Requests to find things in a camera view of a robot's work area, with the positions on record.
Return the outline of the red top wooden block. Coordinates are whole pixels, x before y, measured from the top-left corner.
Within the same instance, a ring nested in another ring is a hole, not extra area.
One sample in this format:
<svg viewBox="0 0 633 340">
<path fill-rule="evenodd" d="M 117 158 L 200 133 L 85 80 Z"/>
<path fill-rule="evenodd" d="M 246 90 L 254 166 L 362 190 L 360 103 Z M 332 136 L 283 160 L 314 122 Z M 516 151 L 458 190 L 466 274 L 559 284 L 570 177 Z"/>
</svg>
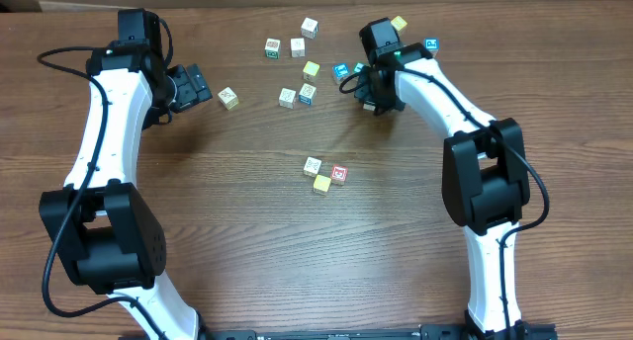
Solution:
<svg viewBox="0 0 633 340">
<path fill-rule="evenodd" d="M 344 185 L 348 175 L 348 168 L 342 165 L 334 164 L 331 169 L 330 179 L 333 184 Z"/>
</svg>

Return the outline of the cream umbrella wooden block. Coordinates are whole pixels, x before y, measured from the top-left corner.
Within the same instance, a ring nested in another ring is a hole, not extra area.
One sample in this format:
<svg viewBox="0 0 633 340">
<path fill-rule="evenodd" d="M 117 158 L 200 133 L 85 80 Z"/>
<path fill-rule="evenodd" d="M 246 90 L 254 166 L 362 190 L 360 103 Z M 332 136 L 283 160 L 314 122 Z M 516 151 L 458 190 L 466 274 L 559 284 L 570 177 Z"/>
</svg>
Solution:
<svg viewBox="0 0 633 340">
<path fill-rule="evenodd" d="M 316 177 L 319 173 L 322 161 L 314 157 L 308 157 L 303 168 L 303 173 L 310 177 Z"/>
</svg>

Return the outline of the yellow top wooden block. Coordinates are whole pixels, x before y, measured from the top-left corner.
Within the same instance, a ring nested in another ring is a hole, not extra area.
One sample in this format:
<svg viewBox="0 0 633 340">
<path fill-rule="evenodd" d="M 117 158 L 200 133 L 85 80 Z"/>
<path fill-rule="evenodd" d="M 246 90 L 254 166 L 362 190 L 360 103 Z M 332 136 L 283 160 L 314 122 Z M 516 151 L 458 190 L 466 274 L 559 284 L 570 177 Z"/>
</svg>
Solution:
<svg viewBox="0 0 633 340">
<path fill-rule="evenodd" d="M 331 185 L 331 179 L 323 175 L 316 175 L 313 183 L 313 191 L 320 195 L 326 195 Z"/>
</svg>

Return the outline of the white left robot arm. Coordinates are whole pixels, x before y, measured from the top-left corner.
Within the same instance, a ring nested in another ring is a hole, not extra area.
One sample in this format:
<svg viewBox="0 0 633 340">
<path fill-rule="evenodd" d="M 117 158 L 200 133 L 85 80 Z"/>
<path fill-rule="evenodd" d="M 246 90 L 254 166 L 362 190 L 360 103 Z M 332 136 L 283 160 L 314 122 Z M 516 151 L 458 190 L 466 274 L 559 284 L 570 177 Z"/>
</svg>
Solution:
<svg viewBox="0 0 633 340">
<path fill-rule="evenodd" d="M 212 97 L 197 65 L 171 63 L 169 34 L 154 13 L 121 10 L 117 39 L 89 50 L 78 74 L 90 87 L 81 146 L 62 188 L 39 204 L 51 239 L 42 295 L 59 317 L 117 303 L 146 339 L 208 339 L 167 275 L 164 231 L 136 187 L 142 132 Z"/>
</svg>

